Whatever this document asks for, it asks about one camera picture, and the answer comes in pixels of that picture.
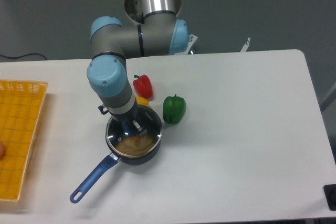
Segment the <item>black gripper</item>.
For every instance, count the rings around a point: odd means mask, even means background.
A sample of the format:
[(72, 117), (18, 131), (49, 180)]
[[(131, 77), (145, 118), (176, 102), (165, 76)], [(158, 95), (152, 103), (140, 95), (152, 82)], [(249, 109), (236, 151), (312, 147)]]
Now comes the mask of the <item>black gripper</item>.
[[(108, 113), (108, 109), (104, 104), (98, 106), (98, 109), (102, 115), (105, 115)], [(138, 114), (138, 104), (134, 103), (131, 107), (122, 106), (119, 108), (113, 108), (110, 112), (114, 119), (116, 119), (119, 122), (129, 122), (132, 121), (132, 124), (136, 128), (136, 133), (139, 137), (144, 137), (147, 135), (147, 129), (144, 125), (140, 124), (137, 120), (134, 120), (134, 118)]]

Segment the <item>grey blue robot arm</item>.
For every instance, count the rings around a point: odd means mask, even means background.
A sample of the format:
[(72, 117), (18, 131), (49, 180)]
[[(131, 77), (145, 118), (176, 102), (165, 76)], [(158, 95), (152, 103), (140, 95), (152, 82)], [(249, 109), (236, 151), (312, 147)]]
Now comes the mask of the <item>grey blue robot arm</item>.
[(117, 18), (104, 16), (91, 25), (92, 61), (87, 77), (101, 99), (102, 114), (147, 133), (138, 119), (138, 104), (127, 77), (126, 59), (174, 55), (188, 49), (187, 24), (177, 19), (174, 0), (140, 0), (142, 22), (123, 26)]

